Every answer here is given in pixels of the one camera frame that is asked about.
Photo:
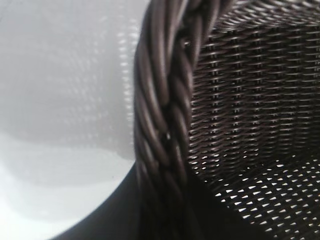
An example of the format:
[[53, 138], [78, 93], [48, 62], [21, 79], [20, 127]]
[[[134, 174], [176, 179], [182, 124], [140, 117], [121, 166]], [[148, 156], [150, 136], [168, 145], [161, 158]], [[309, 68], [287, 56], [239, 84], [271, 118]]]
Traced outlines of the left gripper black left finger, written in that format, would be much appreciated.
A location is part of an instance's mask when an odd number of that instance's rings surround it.
[[138, 161], [96, 210], [58, 240], [171, 240], [168, 207]]

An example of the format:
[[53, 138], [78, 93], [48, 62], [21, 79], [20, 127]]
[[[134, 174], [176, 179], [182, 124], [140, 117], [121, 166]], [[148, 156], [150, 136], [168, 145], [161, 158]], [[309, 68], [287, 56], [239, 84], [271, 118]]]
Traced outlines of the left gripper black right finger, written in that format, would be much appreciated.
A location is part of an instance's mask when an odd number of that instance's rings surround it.
[[220, 202], [194, 173], [187, 173], [191, 209], [206, 240], [236, 240], [235, 212]]

